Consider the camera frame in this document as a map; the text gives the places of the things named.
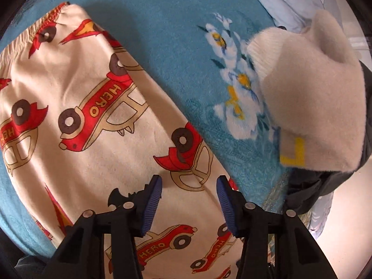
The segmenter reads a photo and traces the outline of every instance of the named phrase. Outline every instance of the blue blanket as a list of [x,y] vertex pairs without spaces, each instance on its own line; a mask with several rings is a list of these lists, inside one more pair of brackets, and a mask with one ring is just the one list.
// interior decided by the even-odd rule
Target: blue blanket
[[[0,49],[62,1],[29,0]],[[255,33],[274,25],[258,0],[67,1],[85,8],[166,91],[247,200],[279,210],[278,131],[244,54]]]

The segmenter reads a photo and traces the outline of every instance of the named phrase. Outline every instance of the beige floor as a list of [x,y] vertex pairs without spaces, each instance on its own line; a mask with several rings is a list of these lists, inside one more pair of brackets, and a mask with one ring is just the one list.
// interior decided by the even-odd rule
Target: beige floor
[[318,244],[339,279],[355,279],[372,256],[372,159],[334,193]]

